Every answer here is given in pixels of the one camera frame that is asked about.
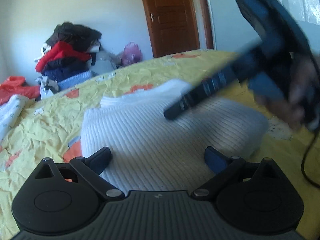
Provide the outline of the person's right hand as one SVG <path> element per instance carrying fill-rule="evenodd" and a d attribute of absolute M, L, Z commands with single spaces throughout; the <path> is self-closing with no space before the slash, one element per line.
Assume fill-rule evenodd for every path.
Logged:
<path fill-rule="evenodd" d="M 298 130 L 304 119 L 304 109 L 299 105 L 308 87 L 318 83 L 316 67 L 309 57 L 298 57 L 295 73 L 289 89 L 288 100 L 272 100 L 266 96 L 254 94 L 255 101 L 264 106 L 271 114 L 287 123 L 292 130 Z"/>

